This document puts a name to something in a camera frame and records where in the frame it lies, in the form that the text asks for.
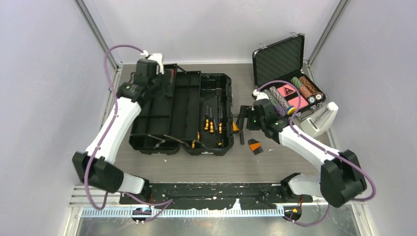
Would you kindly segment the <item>small black screwdriver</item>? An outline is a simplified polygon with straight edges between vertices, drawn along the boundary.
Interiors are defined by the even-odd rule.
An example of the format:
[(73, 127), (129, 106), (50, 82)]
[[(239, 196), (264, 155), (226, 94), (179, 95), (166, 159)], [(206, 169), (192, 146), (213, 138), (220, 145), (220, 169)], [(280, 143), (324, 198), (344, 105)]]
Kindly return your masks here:
[(244, 141), (244, 132), (243, 132), (243, 125), (244, 125), (244, 115), (242, 114), (237, 114), (234, 115), (235, 118), (237, 118), (237, 120), (235, 121), (235, 123), (238, 125), (238, 127), (241, 130), (241, 133), (239, 134), (239, 142), (241, 145), (244, 145), (245, 141)]

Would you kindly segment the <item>yellow utility knife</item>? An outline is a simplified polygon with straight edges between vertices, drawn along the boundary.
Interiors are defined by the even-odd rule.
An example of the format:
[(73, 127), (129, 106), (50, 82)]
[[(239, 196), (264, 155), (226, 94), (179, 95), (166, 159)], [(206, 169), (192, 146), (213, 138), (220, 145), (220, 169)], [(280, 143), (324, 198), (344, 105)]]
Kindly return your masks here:
[(238, 125), (234, 121), (232, 123), (232, 131), (233, 131), (234, 134), (240, 134), (241, 133), (240, 128), (238, 127)]

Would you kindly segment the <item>black plastic toolbox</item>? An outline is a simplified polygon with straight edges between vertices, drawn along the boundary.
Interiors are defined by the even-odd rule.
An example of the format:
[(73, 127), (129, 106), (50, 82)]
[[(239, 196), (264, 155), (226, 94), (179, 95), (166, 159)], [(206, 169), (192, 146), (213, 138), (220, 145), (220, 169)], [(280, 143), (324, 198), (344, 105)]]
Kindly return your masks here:
[[(130, 146), (142, 154), (171, 155), (184, 148), (190, 155), (225, 155), (234, 145), (231, 78), (223, 73), (186, 71), (177, 64), (165, 68), (176, 70), (171, 96), (158, 94), (144, 106), (131, 126)], [(223, 107), (221, 146), (215, 133), (204, 130), (206, 105), (212, 108), (218, 128), (218, 109)], [(191, 148), (198, 131), (207, 148)]]

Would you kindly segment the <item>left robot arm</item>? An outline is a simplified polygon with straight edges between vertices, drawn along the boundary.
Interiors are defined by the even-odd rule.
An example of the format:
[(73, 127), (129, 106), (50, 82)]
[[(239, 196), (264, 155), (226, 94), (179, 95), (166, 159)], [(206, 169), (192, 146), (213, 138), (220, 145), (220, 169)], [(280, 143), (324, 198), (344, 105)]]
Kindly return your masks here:
[(125, 82), (116, 92), (114, 106), (93, 142), (72, 161), (85, 187), (93, 186), (109, 193), (129, 192), (138, 203), (151, 196), (147, 179), (123, 172), (114, 163), (129, 127), (144, 106), (160, 93), (170, 80), (165, 75), (162, 54), (152, 54), (137, 61), (133, 82)]

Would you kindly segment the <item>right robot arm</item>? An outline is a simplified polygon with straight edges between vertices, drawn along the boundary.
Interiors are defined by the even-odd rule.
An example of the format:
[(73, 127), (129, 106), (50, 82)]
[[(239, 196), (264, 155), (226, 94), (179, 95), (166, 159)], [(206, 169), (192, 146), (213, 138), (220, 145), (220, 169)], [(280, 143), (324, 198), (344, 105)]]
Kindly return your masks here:
[(293, 173), (282, 179), (284, 200), (293, 202), (300, 195), (310, 195), (324, 198), (336, 208), (349, 201), (360, 201), (358, 196), (371, 181), (354, 152), (339, 151), (311, 138), (289, 119), (279, 118), (267, 99), (257, 100), (252, 106), (242, 105), (238, 126), (245, 120), (249, 130), (261, 130), (267, 138), (295, 151), (319, 171), (316, 176)]

